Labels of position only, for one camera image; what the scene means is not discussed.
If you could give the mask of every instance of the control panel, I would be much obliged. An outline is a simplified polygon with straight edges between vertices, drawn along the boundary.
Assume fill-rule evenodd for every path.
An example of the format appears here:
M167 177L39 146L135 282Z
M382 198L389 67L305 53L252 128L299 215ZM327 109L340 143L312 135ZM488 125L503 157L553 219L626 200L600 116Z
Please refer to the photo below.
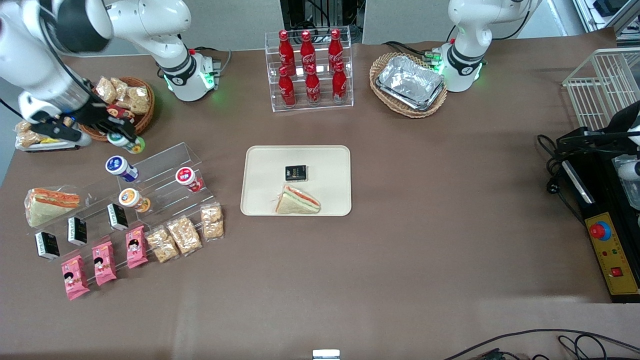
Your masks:
M631 272L620 239L609 213L602 213L585 221L593 250L607 281L611 295L638 294L638 286Z

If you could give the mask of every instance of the yogurt bottle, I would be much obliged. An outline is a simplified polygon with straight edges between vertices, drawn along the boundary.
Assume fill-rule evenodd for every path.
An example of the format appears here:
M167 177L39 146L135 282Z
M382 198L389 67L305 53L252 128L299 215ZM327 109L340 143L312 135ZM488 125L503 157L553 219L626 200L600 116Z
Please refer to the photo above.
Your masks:
M136 142L130 142L126 137L118 133L108 133L107 140L117 147L121 147L131 154L139 154L145 149L145 140L140 136L136 137Z
M151 201L140 195L139 191L132 188L122 190L118 197L118 201L120 201L120 205L126 206L127 208L133 208L138 213L144 213L151 208Z
M196 176L196 172L190 167L182 167L175 173L175 180L183 186L189 188L189 191L195 193L200 191L203 186L202 179Z
M122 156L112 156L107 160L104 168L110 174L120 176L124 181L130 183L138 178L138 169L129 164Z

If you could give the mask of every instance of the red glass bottle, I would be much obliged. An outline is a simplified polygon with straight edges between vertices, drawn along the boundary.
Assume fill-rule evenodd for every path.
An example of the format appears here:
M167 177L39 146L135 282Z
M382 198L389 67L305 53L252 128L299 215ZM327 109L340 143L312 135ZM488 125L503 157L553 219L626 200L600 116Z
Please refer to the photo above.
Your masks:
M309 30L302 31L302 46L300 47L300 56L302 57L302 68L307 73L308 66L313 64L316 68L316 49L311 44L311 33Z
M305 80L307 86L307 101L309 102L309 106L318 106L320 105L320 79L318 79L318 75L316 75L315 63L307 65L305 70L307 72L307 79Z
M289 42L289 34L287 34L286 30L280 30L278 37L280 38L280 46L278 47L280 61L282 66L287 68L287 75L293 76L296 74L296 60L293 57L293 47Z
M342 43L340 43L340 30L331 30L331 43L329 44L329 73L333 74L334 66L342 62Z
M344 104L347 100L347 75L344 74L344 63L340 61L334 65L333 74L333 102Z
M296 94L293 90L293 81L291 81L291 78L289 77L286 66L281 66L279 71L280 80L278 80L278 85L280 86L280 95L282 96L284 107L291 109L296 105Z

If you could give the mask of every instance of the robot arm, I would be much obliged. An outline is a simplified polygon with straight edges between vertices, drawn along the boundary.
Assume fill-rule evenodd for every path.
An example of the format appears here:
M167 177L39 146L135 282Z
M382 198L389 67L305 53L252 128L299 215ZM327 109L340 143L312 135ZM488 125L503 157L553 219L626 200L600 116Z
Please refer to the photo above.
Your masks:
M453 44L440 48L442 74L447 89L462 92L471 87L487 48L493 40L490 24L523 19L541 0L450 0L449 18L458 27Z
M174 34L191 14L181 0L23 0L0 4L0 77L24 89L20 113L34 131L78 145L89 137L59 124L58 115L135 141L128 121L109 117L106 105L68 69L55 51L103 50L113 37L148 51L179 99L194 101L214 88L209 57L189 53Z

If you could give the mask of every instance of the table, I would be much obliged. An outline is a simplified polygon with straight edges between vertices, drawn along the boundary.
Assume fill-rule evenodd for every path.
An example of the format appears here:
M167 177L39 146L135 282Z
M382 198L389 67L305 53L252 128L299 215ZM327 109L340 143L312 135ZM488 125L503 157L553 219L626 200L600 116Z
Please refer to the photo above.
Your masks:
M535 327L640 343L640 307L608 303L586 232L545 191L547 156L535 144L538 133L555 138L576 126L560 82L594 49L614 45L611 31L494 42L473 88L423 120L391 112L369 89L370 64L390 50L381 45L354 47L353 108L279 114L260 51L235 53L220 90L194 103L174 98L151 57L70 61L93 79L138 76L154 86L147 150L127 157L186 141L224 205L227 238L173 263L122 270L124 279L69 302L60 269L25 236L24 196L97 181L104 160L125 153L103 143L17 152L0 189L0 353L308 359L312 349L339 348L344 359L438 359ZM241 214L246 150L282 144L351 149L348 216ZM496 345L564 356L551 334Z

